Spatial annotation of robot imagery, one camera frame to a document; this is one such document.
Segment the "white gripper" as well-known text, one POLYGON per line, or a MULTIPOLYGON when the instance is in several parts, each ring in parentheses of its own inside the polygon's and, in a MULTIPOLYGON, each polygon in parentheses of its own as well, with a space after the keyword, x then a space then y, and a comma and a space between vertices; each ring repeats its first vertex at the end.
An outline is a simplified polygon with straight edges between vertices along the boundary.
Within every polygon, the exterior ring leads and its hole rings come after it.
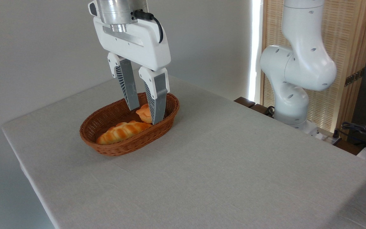
POLYGON ((107 59, 113 78, 122 89, 129 110, 139 107, 131 61, 142 65, 139 76, 144 81, 147 102, 151 112, 152 124, 164 119, 166 97, 170 92, 168 72, 165 67, 171 62, 166 32, 161 42, 156 22, 138 19, 127 24, 126 32, 114 32, 98 17, 93 24, 100 44, 109 51, 107 59))

